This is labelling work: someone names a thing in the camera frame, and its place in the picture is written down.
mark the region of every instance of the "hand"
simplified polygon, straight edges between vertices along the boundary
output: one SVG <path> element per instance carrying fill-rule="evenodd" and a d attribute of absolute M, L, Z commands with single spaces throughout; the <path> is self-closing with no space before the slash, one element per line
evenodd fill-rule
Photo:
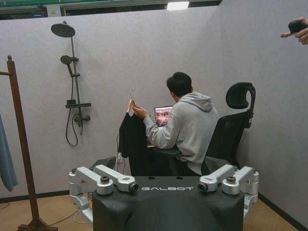
<path fill-rule="evenodd" d="M 145 119 L 146 117 L 149 117 L 149 113 L 143 108 L 140 107 L 138 105 L 135 105 L 134 107 L 132 107 L 132 109 L 134 110 L 136 116 L 138 116 L 141 119 Z"/>
<path fill-rule="evenodd" d="M 308 24 L 308 18 L 305 18 L 305 17 L 300 17 L 298 19 L 295 19 L 295 21 L 304 22 L 304 23 Z M 281 38 L 287 38 L 287 37 L 290 37 L 292 35 L 295 35 L 295 37 L 298 38 L 299 42 L 301 42 L 303 45 L 308 45 L 308 28 L 301 30 L 298 33 L 291 33 L 291 32 L 282 33 L 280 35 L 280 37 Z"/>

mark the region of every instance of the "blue cloth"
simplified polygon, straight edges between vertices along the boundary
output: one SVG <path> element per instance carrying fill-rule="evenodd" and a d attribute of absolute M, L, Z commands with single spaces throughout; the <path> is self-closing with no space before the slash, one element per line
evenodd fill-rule
<path fill-rule="evenodd" d="M 0 175 L 4 186 L 8 191 L 18 184 L 15 169 L 12 162 L 9 145 L 6 140 L 4 126 L 0 115 Z"/>

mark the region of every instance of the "chair headrest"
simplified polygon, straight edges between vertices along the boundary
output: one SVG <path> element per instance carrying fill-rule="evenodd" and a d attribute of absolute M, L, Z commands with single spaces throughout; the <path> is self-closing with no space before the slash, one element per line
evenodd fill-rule
<path fill-rule="evenodd" d="M 233 109 L 245 109 L 249 106 L 247 92 L 251 94 L 250 109 L 254 109 L 256 90 L 252 83 L 240 82 L 232 85 L 226 95 L 227 105 Z"/>

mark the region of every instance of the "light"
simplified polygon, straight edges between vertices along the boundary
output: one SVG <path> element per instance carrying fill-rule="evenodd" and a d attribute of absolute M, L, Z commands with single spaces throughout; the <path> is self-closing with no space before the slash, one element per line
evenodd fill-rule
<path fill-rule="evenodd" d="M 184 10 L 188 8 L 188 5 L 189 1 L 169 2 L 167 5 L 167 10 L 169 11 Z"/>

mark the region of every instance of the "gray hoodie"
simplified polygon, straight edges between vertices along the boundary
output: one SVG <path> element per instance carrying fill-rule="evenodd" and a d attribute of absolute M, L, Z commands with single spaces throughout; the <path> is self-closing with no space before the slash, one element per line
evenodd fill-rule
<path fill-rule="evenodd" d="M 211 98 L 192 92 L 184 95 L 171 111 L 169 121 L 163 129 L 147 117 L 144 119 L 146 135 L 158 148 L 168 149 L 175 144 L 182 152 L 181 161 L 201 175 L 201 165 L 219 119 Z"/>

